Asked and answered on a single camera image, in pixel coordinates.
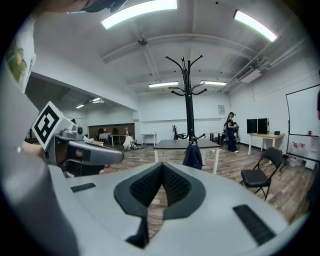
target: black folding chair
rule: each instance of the black folding chair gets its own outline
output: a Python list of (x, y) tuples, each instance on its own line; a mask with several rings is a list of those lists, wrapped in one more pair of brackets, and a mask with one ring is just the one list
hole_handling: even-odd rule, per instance
[[(275, 170), (270, 175), (270, 177), (267, 177), (265, 175), (265, 173), (259, 169), (260, 161), (262, 160), (262, 158), (266, 158), (266, 159), (270, 160), (275, 166)], [(241, 171), (242, 181), (240, 182), (240, 184), (242, 184), (242, 182), (243, 182), (244, 185), (248, 188), (259, 188), (254, 193), (256, 194), (259, 190), (262, 190), (262, 192), (264, 194), (264, 200), (266, 200), (268, 193), (269, 193), (269, 188), (271, 185), (271, 178), (276, 173), (276, 171), (278, 170), (281, 163), (282, 163), (282, 151), (278, 148), (273, 147), (273, 146), (269, 147), (263, 153), (259, 162), (255, 165), (255, 167), (252, 170), (242, 170)], [(263, 189), (264, 187), (268, 187), (266, 194)]]

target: ceiling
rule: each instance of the ceiling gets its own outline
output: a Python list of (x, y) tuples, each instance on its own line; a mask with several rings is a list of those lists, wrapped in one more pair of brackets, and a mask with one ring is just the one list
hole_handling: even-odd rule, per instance
[[(80, 104), (96, 98), (95, 96), (35, 77), (34, 75), (31, 75), (29, 78), (25, 94), (38, 110), (42, 110), (49, 101), (55, 104), (61, 111), (75, 110)], [(78, 110), (86, 112), (100, 108), (113, 108), (115, 106), (115, 103), (104, 101), (104, 103), (87, 104)]]
[[(128, 0), (122, 8), (142, 2), (147, 1)], [(281, 54), (306, 39), (299, 21), (282, 1), (177, 0), (177, 6), (176, 10), (130, 18), (108, 30), (101, 21), (110, 15), (109, 10), (46, 14), (36, 23), (35, 45), (63, 55), (114, 86), (143, 96), (168, 91), (165, 87), (149, 88), (152, 83), (179, 81), (183, 85), (178, 66), (165, 59), (167, 55), (178, 62), (182, 56), (192, 61), (203, 55), (192, 66), (192, 84), (201, 80), (228, 82), (223, 88), (226, 92), (239, 82), (235, 75), (250, 62), (270, 69)], [(263, 23), (278, 39), (270, 43), (233, 19), (236, 10)], [(148, 41), (146, 46), (137, 43), (143, 37)], [(207, 88), (217, 92), (221, 86)]]

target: wooden floor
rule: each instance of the wooden floor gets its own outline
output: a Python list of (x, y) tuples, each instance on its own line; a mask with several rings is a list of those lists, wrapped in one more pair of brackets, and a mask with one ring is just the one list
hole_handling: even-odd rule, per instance
[[(252, 148), (251, 155), (248, 155), (248, 146), (237, 145), (239, 153), (227, 151), (224, 147), (219, 153), (219, 162), (217, 175), (226, 177), (236, 183), (239, 183), (241, 178), (241, 170), (252, 169), (259, 161), (262, 152), (259, 149)], [(154, 163), (155, 155), (152, 146), (145, 149), (129, 151), (124, 153), (124, 160), (119, 164), (113, 164), (111, 168), (106, 169), (106, 172), (119, 172), (141, 166), (148, 163)], [(184, 160), (183, 152), (167, 153), (165, 159), (159, 155), (159, 161), (173, 162), (182, 164)], [(213, 172), (215, 162), (215, 153), (207, 152), (205, 155), (204, 171)], [(260, 163), (260, 169), (269, 174), (274, 170), (274, 165), (269, 164), (266, 159)], [(292, 223), (299, 216), (304, 214), (308, 208), (306, 202), (306, 194), (314, 180), (313, 171), (304, 166), (291, 167), (285, 164), (282, 172), (279, 170), (272, 177), (272, 182), (267, 197), (267, 202), (276, 208), (288, 221)], [(262, 191), (256, 194), (264, 199)], [(153, 237), (162, 226), (162, 215), (164, 209), (167, 208), (167, 196), (163, 187), (160, 188), (157, 195), (149, 207), (148, 228), (149, 236)]]

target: ceiling beam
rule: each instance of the ceiling beam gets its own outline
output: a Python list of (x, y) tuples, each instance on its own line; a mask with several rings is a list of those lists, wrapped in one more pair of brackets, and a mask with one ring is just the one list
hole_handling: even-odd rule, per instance
[[(183, 34), (167, 34), (148, 38), (148, 46), (163, 45), (166, 43), (200, 43), (216, 45), (227, 48), (229, 53), (233, 53), (237, 56), (244, 57), (251, 60), (257, 55), (257, 52), (245, 45), (241, 45), (237, 42), (227, 40), (221, 37), (207, 35), (207, 34), (195, 34), (195, 33), (183, 33)], [(112, 62), (122, 56), (135, 53), (141, 50), (141, 45), (138, 42), (127, 44), (119, 49), (107, 53), (102, 57), (105, 64)]]

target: white wall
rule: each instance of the white wall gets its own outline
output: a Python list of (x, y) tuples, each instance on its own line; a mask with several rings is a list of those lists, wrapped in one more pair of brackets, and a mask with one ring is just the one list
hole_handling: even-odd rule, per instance
[(129, 95), (118, 88), (117, 84), (110, 84), (108, 80), (87, 71), (75, 63), (48, 49), (36, 48), (36, 62), (32, 71), (68, 85), (74, 86), (101, 98), (111, 100), (132, 109), (138, 109), (134, 95)]
[[(251, 83), (242, 83), (235, 88), (229, 96), (231, 111), (236, 113), (234, 121), (240, 126), (240, 141), (249, 143), (247, 119), (269, 118), (270, 133), (274, 131), (285, 133), (285, 137), (276, 143), (276, 146), (285, 153), (289, 120), (286, 94), (320, 84), (319, 69), (317, 53), (309, 48), (271, 70), (264, 70), (262, 76)], [(304, 142), (303, 137), (299, 140), (296, 142)], [(252, 138), (252, 145), (261, 147), (261, 141), (260, 138)]]
[(122, 107), (102, 107), (95, 111), (88, 111), (87, 113), (87, 125), (99, 126), (99, 125), (115, 125), (115, 124), (131, 124), (133, 120), (134, 110)]
[[(218, 105), (224, 105), (225, 115), (219, 115)], [(172, 94), (148, 97), (140, 101), (139, 109), (141, 133), (156, 132), (157, 142), (173, 139), (172, 125), (177, 126), (178, 133), (187, 133), (185, 97)], [(222, 93), (205, 92), (193, 96), (195, 135), (208, 132), (210, 127), (222, 128), (229, 112), (230, 101)], [(153, 143), (153, 138), (146, 138), (146, 143)]]

